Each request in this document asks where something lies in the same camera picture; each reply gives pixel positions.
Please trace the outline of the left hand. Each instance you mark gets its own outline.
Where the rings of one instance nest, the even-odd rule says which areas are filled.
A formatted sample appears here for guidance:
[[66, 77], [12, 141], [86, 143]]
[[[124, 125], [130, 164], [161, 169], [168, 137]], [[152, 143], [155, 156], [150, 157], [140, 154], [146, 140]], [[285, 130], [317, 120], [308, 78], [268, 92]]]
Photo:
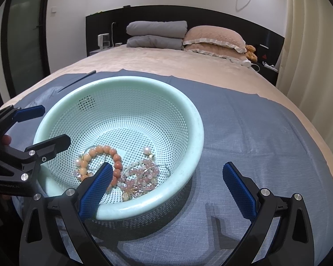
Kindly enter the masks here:
[[9, 146], [11, 144], [12, 138], [9, 135], [2, 136], [2, 144], [5, 146]]

